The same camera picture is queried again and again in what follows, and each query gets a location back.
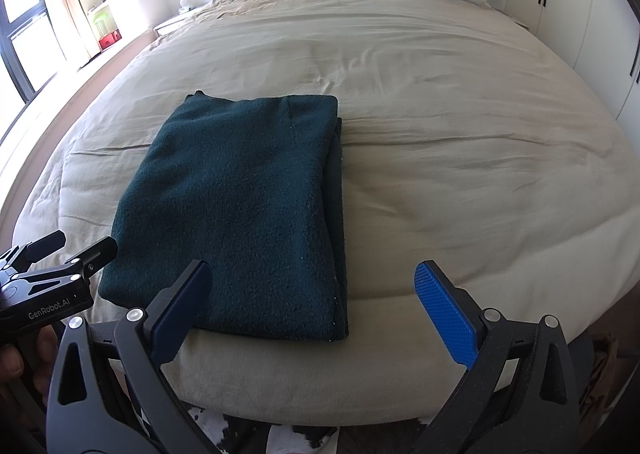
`bed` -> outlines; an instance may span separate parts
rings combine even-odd
[[[109,234],[159,127],[196,90],[338,98],[350,336],[192,330],[165,367],[188,402],[272,423],[433,416],[463,368],[415,296],[418,262],[510,319],[556,315],[569,340],[640,278],[640,161],[620,128],[539,40],[457,0],[213,1],[69,130],[14,241],[63,230],[44,266]],[[97,297],[86,316],[122,311]]]

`nightstand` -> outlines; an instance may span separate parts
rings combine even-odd
[[[180,28],[189,18],[193,17],[194,14],[197,14],[200,10],[202,10],[204,6],[199,6],[198,8],[194,8],[184,14],[176,15],[169,20],[158,24],[154,31],[158,35],[166,35],[167,33],[171,33],[172,31],[176,31]]]

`white wardrobe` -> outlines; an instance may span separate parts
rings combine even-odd
[[[600,97],[640,155],[640,23],[627,0],[490,0]]]

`screw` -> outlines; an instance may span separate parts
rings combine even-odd
[[[73,317],[70,321],[69,321],[69,327],[71,329],[78,329],[81,325],[82,322],[84,322],[82,320],[82,317]]]
[[[545,317],[545,324],[550,328],[557,328],[559,325],[558,319],[553,315],[547,315]]]
[[[137,322],[142,319],[144,315],[145,312],[143,312],[140,308],[134,308],[132,310],[129,310],[129,313],[127,313],[127,320],[129,322]]]
[[[489,322],[498,322],[501,317],[502,315],[500,315],[500,312],[497,309],[489,308],[484,310],[484,318]]]

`blue gripper pad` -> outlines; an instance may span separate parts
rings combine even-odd
[[[152,324],[149,358],[160,365],[174,360],[213,286],[210,266],[203,260],[191,261],[175,283],[161,290],[147,307]]]
[[[415,293],[418,294],[451,357],[470,370],[478,358],[478,331],[456,303],[454,293],[450,293],[456,288],[438,268],[438,272],[444,278],[441,281],[428,263],[437,268],[433,261],[418,265],[414,275]]]

